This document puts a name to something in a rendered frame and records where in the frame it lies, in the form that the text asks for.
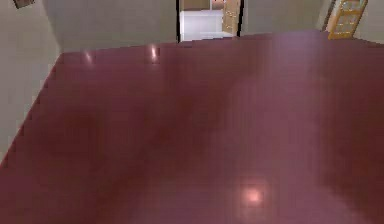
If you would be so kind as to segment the light wooden room door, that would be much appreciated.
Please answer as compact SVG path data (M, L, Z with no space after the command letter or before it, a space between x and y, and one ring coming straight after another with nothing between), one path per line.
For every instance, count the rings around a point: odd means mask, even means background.
M225 0L222 17L222 30L236 35L240 14L240 0Z

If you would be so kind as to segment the wooden glass-paned room door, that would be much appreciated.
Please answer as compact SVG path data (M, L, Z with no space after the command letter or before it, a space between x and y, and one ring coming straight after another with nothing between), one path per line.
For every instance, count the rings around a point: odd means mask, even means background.
M334 7L327 26L328 39L352 38L367 4L368 0L340 0Z

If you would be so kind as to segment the framed wall picture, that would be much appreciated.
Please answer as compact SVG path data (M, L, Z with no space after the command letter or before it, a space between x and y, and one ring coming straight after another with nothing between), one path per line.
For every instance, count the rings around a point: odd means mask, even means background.
M17 9L29 6L35 2L35 0L13 0Z

